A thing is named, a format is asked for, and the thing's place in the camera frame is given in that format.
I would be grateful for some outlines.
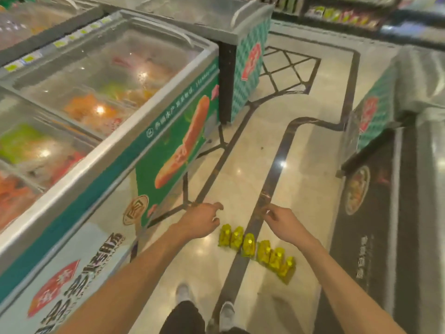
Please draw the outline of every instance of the shoe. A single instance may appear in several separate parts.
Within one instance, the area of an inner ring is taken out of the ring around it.
[[[176,305],[179,305],[183,301],[191,301],[194,304],[190,286],[185,282],[182,282],[178,288],[176,288]]]
[[[235,308],[230,301],[226,301],[219,314],[219,331],[227,332],[235,327]]]

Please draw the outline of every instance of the supermarket aisle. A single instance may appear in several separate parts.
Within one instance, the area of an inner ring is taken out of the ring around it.
[[[189,201],[220,201],[223,224],[243,226],[297,259],[289,286],[230,249],[218,231],[186,245],[161,278],[132,334],[157,333],[187,281],[206,322],[225,300],[237,325],[255,333],[311,333],[318,283],[300,253],[283,244],[258,210],[270,200],[291,207],[329,247],[341,180],[335,177],[341,120],[386,68],[397,49],[297,26],[272,25],[260,84],[236,121],[214,132],[182,187],[158,211],[163,221],[146,246],[184,213]]]

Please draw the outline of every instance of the red logo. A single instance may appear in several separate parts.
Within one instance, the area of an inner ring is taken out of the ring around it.
[[[39,310],[59,295],[62,286],[75,275],[79,262],[80,260],[73,261],[71,264],[65,266],[43,285],[31,301],[28,309],[28,318],[36,315]]]
[[[361,133],[364,133],[368,129],[369,124],[371,123],[372,118],[374,117],[374,114],[377,111],[378,102],[379,99],[377,97],[370,97],[364,102],[362,117],[360,120]]]
[[[260,56],[261,44],[257,43],[253,46],[251,52],[249,53],[248,60],[246,61],[246,66],[244,67],[244,71],[241,75],[241,80],[247,81],[249,79],[250,74],[255,70]]]

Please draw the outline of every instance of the yellow package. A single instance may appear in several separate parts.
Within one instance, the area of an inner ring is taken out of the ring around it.
[[[274,272],[279,272],[284,262],[284,248],[277,247],[270,254],[269,268]]]
[[[246,234],[242,243],[241,255],[243,257],[255,258],[255,237],[252,233]]]
[[[218,246],[220,247],[229,247],[230,246],[230,238],[232,236],[232,228],[229,224],[225,224],[221,227],[221,232],[219,234],[219,242]]]
[[[232,233],[230,240],[230,248],[238,251],[242,244],[242,238],[244,236],[244,229],[238,226]]]
[[[270,253],[272,252],[272,248],[270,247],[269,240],[263,240],[258,243],[258,251],[256,254],[256,260],[264,265],[269,265]]]
[[[295,269],[296,269],[295,258],[287,257],[286,261],[281,266],[277,275],[281,279],[282,282],[284,282],[286,285],[288,285],[289,282],[291,281],[292,277],[294,276]]]

